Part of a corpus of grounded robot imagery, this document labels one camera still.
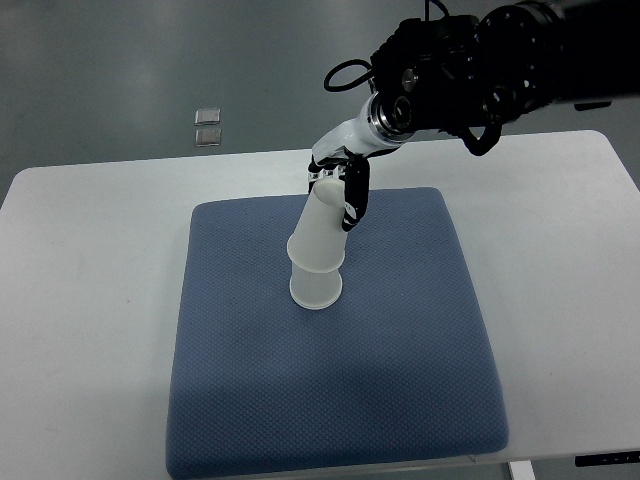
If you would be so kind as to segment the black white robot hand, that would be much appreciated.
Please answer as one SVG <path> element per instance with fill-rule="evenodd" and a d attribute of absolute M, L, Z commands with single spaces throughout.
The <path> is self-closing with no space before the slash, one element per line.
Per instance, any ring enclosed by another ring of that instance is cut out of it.
<path fill-rule="evenodd" d="M 373 157 L 399 149 L 407 136 L 387 125 L 386 117 L 372 96 L 353 119 L 346 120 L 322 136 L 313 146 L 308 167 L 309 189 L 329 171 L 338 169 L 344 182 L 344 214 L 341 228 L 352 230 L 366 214 L 370 163 Z"/>

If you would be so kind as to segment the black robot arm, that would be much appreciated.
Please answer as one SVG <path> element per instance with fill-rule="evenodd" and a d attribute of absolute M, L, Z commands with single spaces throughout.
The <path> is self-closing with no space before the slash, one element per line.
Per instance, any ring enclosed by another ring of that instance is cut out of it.
<path fill-rule="evenodd" d="M 476 156 L 552 104 L 605 108 L 639 92 L 635 1 L 522 1 L 483 18 L 402 21 L 366 62 L 373 95 L 312 149 L 318 164 L 383 155 L 438 130 Z"/>

